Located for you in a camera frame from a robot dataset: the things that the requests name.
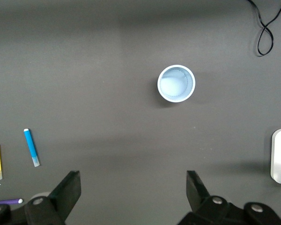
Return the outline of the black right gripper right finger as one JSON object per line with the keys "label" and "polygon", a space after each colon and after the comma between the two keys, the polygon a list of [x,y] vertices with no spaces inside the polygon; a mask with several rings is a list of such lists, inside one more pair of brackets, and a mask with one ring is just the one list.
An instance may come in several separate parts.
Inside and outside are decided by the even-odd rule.
{"label": "black right gripper right finger", "polygon": [[186,196],[192,211],[180,225],[281,225],[281,218],[265,204],[248,202],[241,209],[223,197],[210,195],[195,171],[186,173]]}

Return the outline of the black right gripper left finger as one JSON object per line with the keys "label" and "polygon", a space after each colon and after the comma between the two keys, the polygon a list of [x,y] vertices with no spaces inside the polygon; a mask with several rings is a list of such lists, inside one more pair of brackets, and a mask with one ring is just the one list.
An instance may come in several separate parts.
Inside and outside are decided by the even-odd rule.
{"label": "black right gripper left finger", "polygon": [[0,225],[64,225],[80,196],[80,172],[70,171],[47,196],[32,198],[15,210],[0,204]]}

